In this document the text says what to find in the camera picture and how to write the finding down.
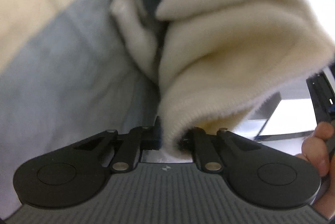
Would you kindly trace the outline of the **person's right hand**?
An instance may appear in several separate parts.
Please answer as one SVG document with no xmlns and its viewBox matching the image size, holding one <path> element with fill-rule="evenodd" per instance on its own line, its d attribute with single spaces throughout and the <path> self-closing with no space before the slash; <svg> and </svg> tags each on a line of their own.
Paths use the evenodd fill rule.
<svg viewBox="0 0 335 224">
<path fill-rule="evenodd" d="M 296 157 L 313 165 L 319 175 L 329 175 L 328 190 L 314 203 L 313 207 L 327 219 L 334 217 L 334 157 L 329 159 L 325 142 L 334 136 L 334 127 L 326 122 L 320 122 L 313 133 L 306 138 L 301 146 L 301 153 Z"/>
</svg>

